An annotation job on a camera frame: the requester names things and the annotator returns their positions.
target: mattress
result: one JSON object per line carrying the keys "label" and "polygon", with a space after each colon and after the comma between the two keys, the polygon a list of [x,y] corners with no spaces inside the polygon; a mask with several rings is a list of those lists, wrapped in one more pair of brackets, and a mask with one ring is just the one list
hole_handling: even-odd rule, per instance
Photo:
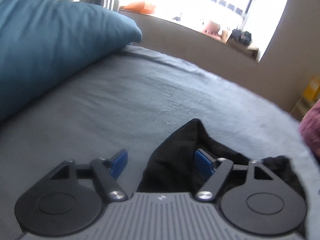
{"label": "mattress", "polygon": [[298,122],[196,65],[135,46],[88,66],[1,124],[0,239],[20,236],[16,200],[63,160],[88,163],[126,148],[118,183],[130,195],[151,153],[193,118],[249,158],[291,157],[307,194],[308,239],[318,239],[319,169]]}

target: orange bag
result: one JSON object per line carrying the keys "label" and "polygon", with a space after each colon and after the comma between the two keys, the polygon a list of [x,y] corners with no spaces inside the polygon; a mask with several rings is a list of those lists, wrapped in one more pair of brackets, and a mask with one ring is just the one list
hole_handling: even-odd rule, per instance
{"label": "orange bag", "polygon": [[155,8],[156,8],[155,5],[152,5],[151,3],[147,3],[145,1],[132,2],[126,6],[123,6],[123,9],[125,10],[146,13],[146,14],[154,14]]}

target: pillowcase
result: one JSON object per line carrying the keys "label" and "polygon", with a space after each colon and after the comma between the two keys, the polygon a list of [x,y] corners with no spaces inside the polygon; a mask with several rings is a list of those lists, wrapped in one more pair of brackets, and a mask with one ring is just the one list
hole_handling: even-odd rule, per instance
{"label": "pillowcase", "polygon": [[66,0],[0,0],[0,122],[142,34],[114,11]]}

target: window sill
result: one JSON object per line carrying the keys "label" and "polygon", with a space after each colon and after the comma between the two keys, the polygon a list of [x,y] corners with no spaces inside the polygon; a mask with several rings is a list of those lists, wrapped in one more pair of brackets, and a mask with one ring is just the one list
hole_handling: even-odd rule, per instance
{"label": "window sill", "polygon": [[246,47],[244,47],[242,44],[239,44],[237,43],[236,41],[234,40],[230,40],[228,39],[227,42],[224,42],[223,40],[221,40],[221,37],[220,36],[214,36],[214,35],[211,35],[211,34],[207,34],[207,33],[204,33],[204,32],[201,32],[199,30],[195,30],[195,29],[192,29],[190,27],[188,27],[187,25],[183,24],[182,22],[179,22],[179,21],[176,21],[176,20],[173,20],[173,19],[168,19],[168,18],[165,18],[165,17],[161,17],[159,15],[156,15],[156,14],[145,14],[145,13],[140,13],[140,12],[135,12],[135,11],[129,11],[129,10],[125,10],[125,9],[119,9],[119,11],[123,11],[123,12],[130,12],[130,13],[135,13],[135,14],[142,14],[142,15],[147,15],[147,16],[150,16],[150,17],[156,17],[156,18],[159,18],[159,19],[162,19],[162,20],[165,20],[165,21],[169,21],[169,22],[172,22],[172,23],[175,23],[175,24],[178,24],[178,25],[181,25],[181,26],[184,26],[190,30],[193,30],[193,31],[196,31],[202,35],[205,35],[207,37],[210,37],[220,43],[223,43],[225,44],[226,46],[228,46],[229,48],[232,48],[238,52],[240,52],[241,54],[245,55],[246,57],[249,57],[250,59],[254,60],[255,62],[258,62],[257,61],[257,53],[255,53],[255,57],[252,56],[252,50],[249,50],[247,49]]}

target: gray ribbed plate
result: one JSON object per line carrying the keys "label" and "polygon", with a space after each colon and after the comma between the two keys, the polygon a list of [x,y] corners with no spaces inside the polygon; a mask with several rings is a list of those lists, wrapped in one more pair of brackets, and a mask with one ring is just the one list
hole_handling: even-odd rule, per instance
{"label": "gray ribbed plate", "polygon": [[[21,240],[45,237],[25,234]],[[214,205],[195,201],[189,193],[135,193],[130,200],[111,203],[102,217],[65,240],[302,240],[297,233],[259,237],[236,230]]]}

